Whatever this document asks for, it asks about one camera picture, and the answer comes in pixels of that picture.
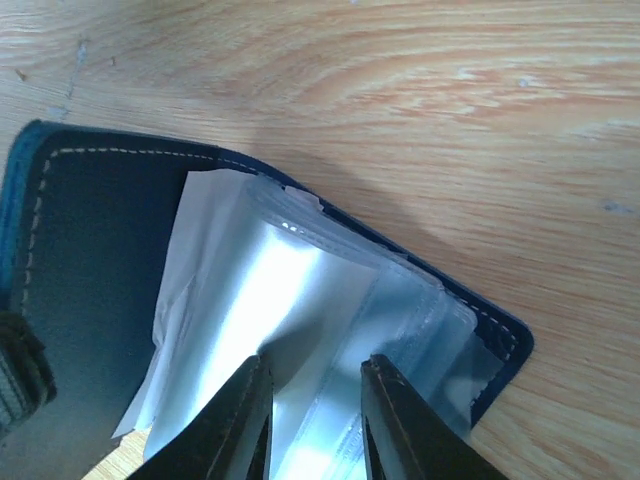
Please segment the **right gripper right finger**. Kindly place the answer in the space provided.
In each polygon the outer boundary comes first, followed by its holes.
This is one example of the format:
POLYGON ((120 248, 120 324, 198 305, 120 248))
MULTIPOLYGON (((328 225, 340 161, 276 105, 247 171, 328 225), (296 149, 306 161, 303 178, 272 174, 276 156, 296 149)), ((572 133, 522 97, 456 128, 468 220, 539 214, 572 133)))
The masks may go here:
POLYGON ((369 479, 503 479, 459 438, 384 355, 361 364, 361 410, 369 479))

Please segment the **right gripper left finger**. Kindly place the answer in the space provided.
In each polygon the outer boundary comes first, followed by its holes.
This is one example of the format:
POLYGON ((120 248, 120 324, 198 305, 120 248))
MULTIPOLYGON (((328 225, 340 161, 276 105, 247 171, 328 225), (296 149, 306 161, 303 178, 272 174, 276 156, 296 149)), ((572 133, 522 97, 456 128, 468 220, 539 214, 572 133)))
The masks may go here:
POLYGON ((133 474, 135 480, 267 479, 273 380, 268 362, 248 357, 194 420, 133 474))

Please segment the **dark blue card holder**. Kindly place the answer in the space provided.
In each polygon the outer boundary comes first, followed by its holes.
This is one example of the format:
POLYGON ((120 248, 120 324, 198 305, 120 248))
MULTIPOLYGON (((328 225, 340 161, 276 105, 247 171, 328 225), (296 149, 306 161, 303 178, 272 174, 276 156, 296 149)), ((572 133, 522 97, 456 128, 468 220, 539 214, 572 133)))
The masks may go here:
POLYGON ((253 355, 273 380, 267 479, 369 479, 363 362, 386 356, 467 443, 533 346, 513 315, 244 154, 43 121, 9 151, 5 479, 82 478, 145 429, 144 464, 253 355))

